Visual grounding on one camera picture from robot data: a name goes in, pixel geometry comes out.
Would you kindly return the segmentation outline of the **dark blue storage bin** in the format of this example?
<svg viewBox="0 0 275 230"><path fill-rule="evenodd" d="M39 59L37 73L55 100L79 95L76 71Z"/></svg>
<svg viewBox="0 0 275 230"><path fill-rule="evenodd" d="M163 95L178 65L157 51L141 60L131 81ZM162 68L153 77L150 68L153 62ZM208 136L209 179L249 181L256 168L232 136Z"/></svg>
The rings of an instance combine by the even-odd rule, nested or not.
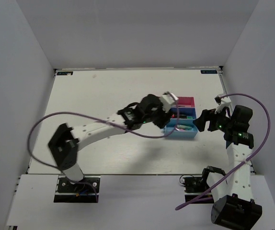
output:
<svg viewBox="0 0 275 230"><path fill-rule="evenodd" d="M182 114L182 115L187 115L187 116L192 116L192 119L196 119L196 112L195 112L195 108L185 108L185 107L180 107L180 108L176 108L176 107L172 107L171 108L172 111L172 115L173 114Z"/></svg>

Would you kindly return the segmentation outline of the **light blue storage bin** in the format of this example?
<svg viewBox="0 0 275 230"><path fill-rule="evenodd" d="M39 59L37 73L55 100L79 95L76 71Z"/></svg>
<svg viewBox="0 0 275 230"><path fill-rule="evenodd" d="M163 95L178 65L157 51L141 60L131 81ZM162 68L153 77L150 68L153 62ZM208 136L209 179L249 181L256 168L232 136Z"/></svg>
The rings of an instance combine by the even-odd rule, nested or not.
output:
<svg viewBox="0 0 275 230"><path fill-rule="evenodd" d="M174 127L177 128L178 125L189 125L192 127L192 129L188 130L187 132L179 132L174 130ZM193 119L171 119L170 122L162 130L165 135L174 130L173 133L168 136L168 138L177 139L193 139L198 133L198 129L193 124Z"/></svg>

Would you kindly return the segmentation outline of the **pink storage bin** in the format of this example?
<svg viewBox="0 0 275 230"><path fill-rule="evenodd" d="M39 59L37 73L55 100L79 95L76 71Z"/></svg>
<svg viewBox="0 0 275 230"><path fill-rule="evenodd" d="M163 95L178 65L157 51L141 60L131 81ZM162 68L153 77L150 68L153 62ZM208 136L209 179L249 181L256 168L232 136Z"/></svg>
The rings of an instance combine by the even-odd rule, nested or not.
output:
<svg viewBox="0 0 275 230"><path fill-rule="evenodd" d="M178 97L178 106L185 108L195 108L194 97Z"/></svg>

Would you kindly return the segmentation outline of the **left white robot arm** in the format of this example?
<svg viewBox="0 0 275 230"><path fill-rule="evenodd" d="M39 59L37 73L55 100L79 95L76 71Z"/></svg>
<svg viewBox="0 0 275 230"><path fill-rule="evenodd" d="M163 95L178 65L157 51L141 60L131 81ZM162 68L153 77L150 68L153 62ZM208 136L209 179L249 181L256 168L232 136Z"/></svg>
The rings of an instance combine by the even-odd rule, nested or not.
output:
<svg viewBox="0 0 275 230"><path fill-rule="evenodd" d="M178 98L170 92L162 96L148 94L141 102L131 103L105 120L96 118L93 123L76 127L61 124L48 143L57 169L67 177L74 191L81 191L86 181L77 163L80 150L111 136L134 134L146 123L164 128L172 117L171 108L177 103Z"/></svg>

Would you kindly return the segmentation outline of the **green correction tape case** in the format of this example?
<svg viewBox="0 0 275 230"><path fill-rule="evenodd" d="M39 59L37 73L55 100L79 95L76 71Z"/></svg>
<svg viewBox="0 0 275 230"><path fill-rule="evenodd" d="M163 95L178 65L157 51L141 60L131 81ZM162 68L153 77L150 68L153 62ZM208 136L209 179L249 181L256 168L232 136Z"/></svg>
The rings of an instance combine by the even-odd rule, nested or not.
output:
<svg viewBox="0 0 275 230"><path fill-rule="evenodd" d="M192 127L189 125L178 125L177 126L179 129L183 129L183 130L191 130Z"/></svg>

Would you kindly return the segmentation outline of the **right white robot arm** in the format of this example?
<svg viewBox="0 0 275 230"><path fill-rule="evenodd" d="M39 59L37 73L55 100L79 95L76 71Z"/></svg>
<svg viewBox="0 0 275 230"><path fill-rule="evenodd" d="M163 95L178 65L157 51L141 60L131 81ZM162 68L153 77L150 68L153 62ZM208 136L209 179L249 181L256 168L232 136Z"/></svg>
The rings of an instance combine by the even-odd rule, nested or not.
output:
<svg viewBox="0 0 275 230"><path fill-rule="evenodd" d="M218 180L226 173L223 169L208 166L200 179L201 187L211 191L214 204L211 210L212 223L231 230L250 230L262 216L262 206L255 203L251 188L251 164L247 161L254 147L253 135L248 133L252 109L237 105L230 117L229 109L221 112L215 109L203 110L200 117L193 121L199 131L220 130L224 133L229 170L240 163L243 165L229 175L220 185Z"/></svg>

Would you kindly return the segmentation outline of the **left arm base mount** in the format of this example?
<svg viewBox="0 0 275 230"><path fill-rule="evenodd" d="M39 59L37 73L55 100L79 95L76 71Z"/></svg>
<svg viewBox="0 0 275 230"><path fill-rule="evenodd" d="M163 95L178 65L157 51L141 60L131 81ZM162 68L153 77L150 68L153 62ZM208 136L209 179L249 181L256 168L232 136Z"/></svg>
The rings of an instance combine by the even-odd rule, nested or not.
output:
<svg viewBox="0 0 275 230"><path fill-rule="evenodd" d="M99 200L100 176L86 176L85 181L90 185L72 184L65 177L58 177L54 203L97 203Z"/></svg>

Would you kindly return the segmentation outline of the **orange highlighter marker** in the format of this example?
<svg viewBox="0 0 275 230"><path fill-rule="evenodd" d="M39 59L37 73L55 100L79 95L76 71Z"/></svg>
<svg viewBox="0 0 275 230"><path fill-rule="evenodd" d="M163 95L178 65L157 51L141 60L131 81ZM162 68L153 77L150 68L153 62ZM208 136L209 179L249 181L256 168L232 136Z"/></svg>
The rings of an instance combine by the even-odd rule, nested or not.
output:
<svg viewBox="0 0 275 230"><path fill-rule="evenodd" d="M179 118L179 119L186 119L186 118L187 118L187 115L182 115L182 114L177 115L177 114L173 114L173 115L172 115L172 118L173 118L173 119L177 119L177 118Z"/></svg>

